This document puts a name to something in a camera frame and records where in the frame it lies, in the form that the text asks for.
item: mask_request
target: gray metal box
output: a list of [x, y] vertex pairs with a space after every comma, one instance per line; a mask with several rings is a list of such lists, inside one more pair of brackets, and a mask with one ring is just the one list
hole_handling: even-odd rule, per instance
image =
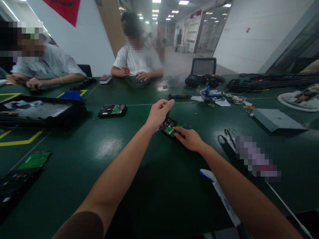
[[305, 127], [276, 109], [255, 109], [253, 111], [256, 119], [260, 121], [270, 132], [276, 130], [307, 131]]

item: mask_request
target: red flag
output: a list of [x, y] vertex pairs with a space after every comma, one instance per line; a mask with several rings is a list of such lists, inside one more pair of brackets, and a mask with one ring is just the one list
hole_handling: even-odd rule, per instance
[[80, 0], [43, 0], [65, 20], [76, 26], [77, 14], [79, 12]]

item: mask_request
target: hand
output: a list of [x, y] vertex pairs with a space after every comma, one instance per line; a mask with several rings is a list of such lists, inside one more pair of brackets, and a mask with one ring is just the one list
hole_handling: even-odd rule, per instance
[[130, 69], [128, 66], [122, 66], [122, 73], [123, 76], [129, 76], [130, 75]]
[[32, 88], [32, 89], [41, 89], [43, 86], [49, 86], [50, 80], [32, 80], [32, 81], [27, 81], [27, 87]]
[[25, 81], [23, 81], [20, 77], [14, 75], [6, 75], [6, 78], [13, 85], [23, 85]]
[[165, 121], [166, 114], [174, 105], [174, 100], [159, 100], [151, 108], [149, 117], [145, 123], [154, 133], [159, 130], [160, 125]]
[[175, 130], [179, 130], [181, 135], [175, 133], [174, 136], [189, 150], [197, 153], [206, 145], [206, 143], [200, 138], [199, 134], [193, 129], [184, 129], [182, 127], [173, 127]]
[[144, 81], [147, 81], [151, 78], [150, 74], [146, 73], [145, 71], [140, 71], [139, 73], [136, 74], [136, 76], [137, 76], [136, 77], [137, 79], [139, 79], [139, 80], [144, 79]]

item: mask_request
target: black chair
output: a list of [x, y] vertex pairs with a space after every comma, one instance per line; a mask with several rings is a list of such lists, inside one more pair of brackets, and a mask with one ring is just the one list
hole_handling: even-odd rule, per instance
[[216, 73], [217, 60], [214, 57], [193, 58], [191, 75], [205, 75]]
[[315, 58], [308, 58], [308, 57], [298, 57], [291, 69], [291, 73], [299, 73], [311, 63], [313, 63], [316, 59]]
[[86, 77], [92, 77], [90, 65], [78, 65], [78, 66], [86, 74]]

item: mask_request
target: white fan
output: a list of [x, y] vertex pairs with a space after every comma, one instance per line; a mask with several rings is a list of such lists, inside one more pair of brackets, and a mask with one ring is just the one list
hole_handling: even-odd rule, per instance
[[319, 111], [319, 100], [316, 97], [307, 98], [307, 94], [314, 94], [319, 92], [319, 85], [316, 84], [310, 88], [307, 88], [304, 92], [295, 91], [292, 93], [285, 93], [278, 96], [278, 100], [284, 105], [294, 108], [296, 110], [307, 111], [307, 112], [317, 112]]

